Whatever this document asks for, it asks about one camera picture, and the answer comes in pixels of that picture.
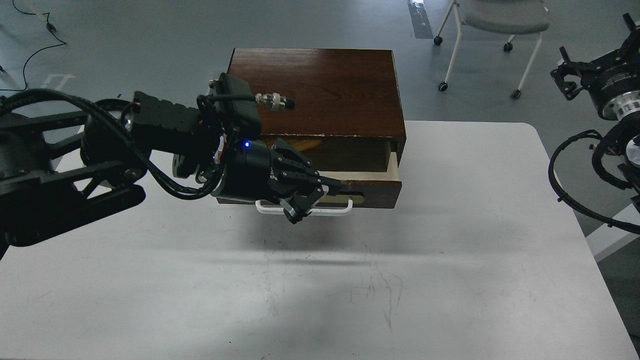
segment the table surface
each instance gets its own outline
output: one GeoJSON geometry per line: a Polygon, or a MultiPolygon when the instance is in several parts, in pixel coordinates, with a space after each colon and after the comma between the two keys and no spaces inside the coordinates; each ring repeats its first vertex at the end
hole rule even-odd
{"type": "Polygon", "coordinates": [[[393,210],[290,225],[147,176],[140,206],[10,248],[0,358],[637,359],[535,130],[406,128],[393,210]]]}

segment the power cord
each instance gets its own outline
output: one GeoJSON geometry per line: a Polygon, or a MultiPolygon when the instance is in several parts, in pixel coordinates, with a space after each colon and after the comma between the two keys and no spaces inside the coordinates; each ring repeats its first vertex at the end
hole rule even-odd
{"type": "MultiPolygon", "coordinates": [[[[23,14],[25,14],[25,15],[38,15],[38,14],[36,14],[36,13],[23,12],[22,10],[18,9],[18,8],[17,8],[17,6],[15,5],[15,0],[12,0],[12,4],[13,4],[13,7],[14,7],[16,10],[18,10],[20,13],[23,13],[23,14]]],[[[22,66],[22,79],[24,80],[24,88],[22,88],[22,89],[0,89],[0,91],[15,91],[15,92],[20,92],[20,91],[25,91],[25,90],[27,90],[27,87],[28,87],[28,84],[27,84],[27,77],[26,77],[26,75],[25,75],[25,73],[24,73],[24,72],[25,72],[25,70],[26,70],[27,64],[29,63],[29,60],[31,60],[31,58],[32,58],[32,57],[34,57],[34,56],[35,56],[37,53],[39,53],[40,51],[43,51],[43,50],[46,50],[46,49],[51,49],[52,47],[58,47],[58,46],[62,46],[62,45],[67,45],[67,43],[66,43],[64,40],[60,40],[60,38],[59,38],[59,37],[57,37],[57,36],[54,34],[54,31],[57,31],[57,30],[56,30],[56,27],[55,27],[55,26],[53,26],[53,24],[51,24],[51,23],[49,22],[49,16],[50,16],[50,14],[51,14],[51,12],[47,12],[47,13],[43,13],[43,14],[42,14],[42,15],[46,15],[46,16],[47,16],[47,24],[46,24],[47,31],[49,31],[49,33],[50,33],[54,38],[56,38],[56,40],[57,40],[57,41],[59,41],[59,42],[60,42],[60,44],[52,45],[52,46],[47,46],[47,47],[43,47],[42,49],[40,49],[40,50],[36,51],[36,52],[35,52],[35,53],[33,53],[31,56],[29,56],[29,58],[27,59],[27,61],[25,61],[25,62],[24,62],[24,66],[22,66]]],[[[1,72],[6,72],[6,70],[2,69],[1,67],[0,67],[0,71],[1,71],[1,72]]]]}

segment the metal connector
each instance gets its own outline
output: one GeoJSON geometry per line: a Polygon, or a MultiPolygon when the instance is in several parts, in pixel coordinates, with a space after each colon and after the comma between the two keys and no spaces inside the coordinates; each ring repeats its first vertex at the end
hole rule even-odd
{"type": "Polygon", "coordinates": [[[277,92],[264,95],[257,93],[255,94],[255,103],[266,106],[271,109],[271,111],[277,111],[279,109],[293,109],[296,105],[293,99],[287,99],[277,92]]]}

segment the wooden lid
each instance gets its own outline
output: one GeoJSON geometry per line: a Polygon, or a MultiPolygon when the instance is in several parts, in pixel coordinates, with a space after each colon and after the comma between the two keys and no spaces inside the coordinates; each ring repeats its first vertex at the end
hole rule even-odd
{"type": "Polygon", "coordinates": [[[391,50],[234,49],[228,73],[295,110],[259,108],[265,136],[388,138],[406,133],[391,50]]]}

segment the drawer handle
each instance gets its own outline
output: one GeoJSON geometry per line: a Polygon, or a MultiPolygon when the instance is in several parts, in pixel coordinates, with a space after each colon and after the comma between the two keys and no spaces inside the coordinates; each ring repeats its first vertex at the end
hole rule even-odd
{"type": "MultiPolygon", "coordinates": [[[[284,215],[284,208],[280,206],[263,206],[262,201],[258,200],[255,202],[255,208],[258,209],[258,212],[261,214],[267,215],[284,215]]],[[[347,207],[344,209],[324,209],[324,208],[313,208],[311,209],[311,214],[309,216],[313,217],[343,217],[353,210],[353,199],[350,197],[347,203],[347,207]]]]}

